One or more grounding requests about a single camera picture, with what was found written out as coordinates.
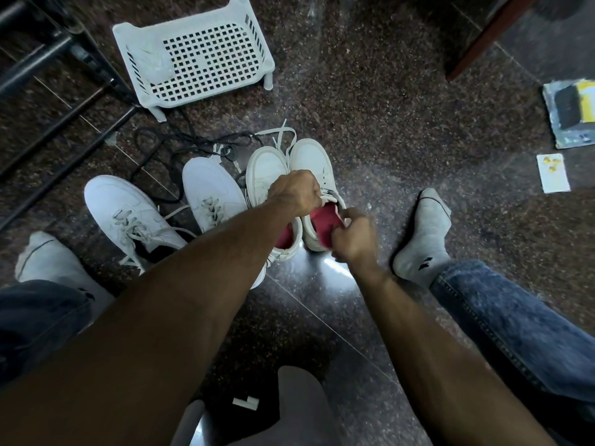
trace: granite floor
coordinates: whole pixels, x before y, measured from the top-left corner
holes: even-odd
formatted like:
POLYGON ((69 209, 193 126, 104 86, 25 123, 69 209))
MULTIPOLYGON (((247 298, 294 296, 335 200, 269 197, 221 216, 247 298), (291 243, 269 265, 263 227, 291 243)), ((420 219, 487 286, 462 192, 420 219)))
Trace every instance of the granite floor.
MULTIPOLYGON (((595 332, 595 148, 564 151, 570 193, 542 193, 535 155, 553 152, 553 138, 530 74, 495 47, 447 83, 444 66, 478 32, 447 0, 250 1, 275 59, 274 88, 256 85, 188 105, 197 133, 259 131, 287 119, 298 138, 317 139, 331 157, 346 203, 376 218, 386 265, 407 237, 418 193, 435 187, 453 211, 447 249, 454 258, 484 260, 595 332)), ((73 0, 120 69, 113 24, 150 25, 226 3, 73 0)), ((3 50, 19 56, 29 43, 15 36, 0 46, 4 69, 10 59, 3 50)), ((63 59, 39 81, 0 100, 0 156, 12 156, 66 110, 64 103, 76 103, 96 87, 76 63, 63 59)), ((125 109, 108 94, 3 182, 2 216, 125 109)), ((3 284, 12 282, 16 257, 35 230, 56 235, 114 293, 134 278, 134 270, 118 266, 122 254, 93 222, 82 190, 96 175, 130 176, 150 146, 135 145, 133 132, 140 126, 159 128, 148 113, 135 115, 115 142, 104 144, 0 234, 3 284)), ((241 152, 240 163, 250 151, 241 152)), ((134 181, 151 195, 176 194, 156 162, 134 181)), ((162 205, 164 213, 174 207, 162 205)), ((173 223, 196 230, 185 213, 173 223)), ((429 293, 406 289, 471 346, 429 293)), ((345 444, 430 443, 353 278, 328 254, 302 247, 250 292, 197 392, 209 414, 204 443, 226 444, 272 425, 279 418, 276 372, 283 365, 303 367, 323 383, 345 444), (231 404, 233 397, 247 396, 261 400, 257 412, 231 404)))

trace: metal rack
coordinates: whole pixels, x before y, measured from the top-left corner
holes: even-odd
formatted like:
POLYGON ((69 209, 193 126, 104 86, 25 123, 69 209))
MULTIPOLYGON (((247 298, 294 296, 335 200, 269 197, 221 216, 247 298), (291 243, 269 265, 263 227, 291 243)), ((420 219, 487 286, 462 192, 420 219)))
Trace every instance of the metal rack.
POLYGON ((43 44, 16 62, 8 71, 0 75, 0 97, 13 93, 24 82, 33 78, 42 67, 47 66, 57 57, 66 53, 74 56, 88 67, 98 80, 103 81, 102 87, 84 101, 74 106, 71 111, 56 119, 31 144, 23 149, 9 163, 0 169, 0 182, 4 181, 19 164, 29 159, 36 151, 48 143, 56 134, 66 127, 80 113, 101 98, 108 89, 112 89, 116 96, 130 104, 118 119, 89 144, 78 155, 73 156, 48 181, 26 198, 4 219, 0 220, 0 232, 11 222, 27 211, 39 199, 47 194, 59 181, 90 156, 103 141, 126 123, 139 109, 136 95, 120 74, 109 63, 99 47, 85 29, 85 26, 73 15, 63 0, 15 0, 0 12, 0 34, 6 32, 14 24, 27 18, 33 26, 33 33, 43 44))

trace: hand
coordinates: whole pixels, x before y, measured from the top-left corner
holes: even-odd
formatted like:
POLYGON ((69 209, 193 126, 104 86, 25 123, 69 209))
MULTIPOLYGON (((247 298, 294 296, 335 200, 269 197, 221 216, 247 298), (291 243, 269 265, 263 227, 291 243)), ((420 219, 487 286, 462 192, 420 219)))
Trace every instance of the hand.
POLYGON ((281 175, 268 190, 268 200, 287 201, 294 209, 294 217, 307 216, 323 205, 320 185, 314 174, 307 170, 291 171, 281 175))
POLYGON ((377 263, 376 225, 374 220, 363 215, 357 208, 347 208, 340 215, 351 219, 345 229, 332 232, 333 256, 340 263, 347 263, 350 269, 377 263))

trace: white sneaker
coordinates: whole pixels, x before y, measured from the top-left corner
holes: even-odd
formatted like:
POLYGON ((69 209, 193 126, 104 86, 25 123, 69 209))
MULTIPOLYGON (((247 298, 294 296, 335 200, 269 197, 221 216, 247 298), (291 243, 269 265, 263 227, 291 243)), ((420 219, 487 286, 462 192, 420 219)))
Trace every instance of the white sneaker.
MULTIPOLYGON (((320 185, 325 205, 334 203, 339 209, 346 208, 345 202, 337 192, 333 167, 322 145, 314 139, 300 139, 287 149, 286 155, 290 171, 308 169, 314 174, 320 185)), ((329 250, 318 241, 318 235, 309 215, 302 217, 302 224, 303 240, 310 250, 315 252, 329 250)))
POLYGON ((106 289, 91 278, 72 251, 59 240, 43 231, 32 233, 29 244, 19 255, 14 277, 19 282, 47 280, 93 296, 91 319, 115 300, 106 289))
MULTIPOLYGON (((187 162, 182 170, 182 182, 188 205, 203 233, 248 209, 235 180, 209 158, 192 158, 187 162)), ((260 285, 266 274, 265 265, 251 289, 260 285)))
MULTIPOLYGON (((261 147, 255 151, 246 168, 246 196, 250 206, 257 206, 266 201, 268 189, 281 176, 289 173, 283 154, 274 147, 261 147)), ((267 266, 275 261, 293 258, 299 250, 302 237, 302 222, 295 217, 279 238, 268 256, 267 266)))
POLYGON ((91 179, 85 186, 85 203, 101 231, 126 254, 120 264, 136 266, 140 273, 145 272, 149 264, 139 257, 135 240, 140 241, 150 253, 158 246, 184 247, 187 242, 176 230, 196 237, 184 228, 170 226, 148 195, 132 183, 113 175, 91 179))

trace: paper card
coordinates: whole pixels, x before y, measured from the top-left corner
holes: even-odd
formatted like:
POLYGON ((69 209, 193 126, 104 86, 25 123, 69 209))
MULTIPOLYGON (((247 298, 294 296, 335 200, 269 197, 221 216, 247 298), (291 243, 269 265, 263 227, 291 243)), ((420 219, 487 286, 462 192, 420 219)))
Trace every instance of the paper card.
POLYGON ((563 193, 570 191, 566 167, 564 167, 564 156, 561 153, 549 155, 537 155, 537 165, 543 192, 563 193))

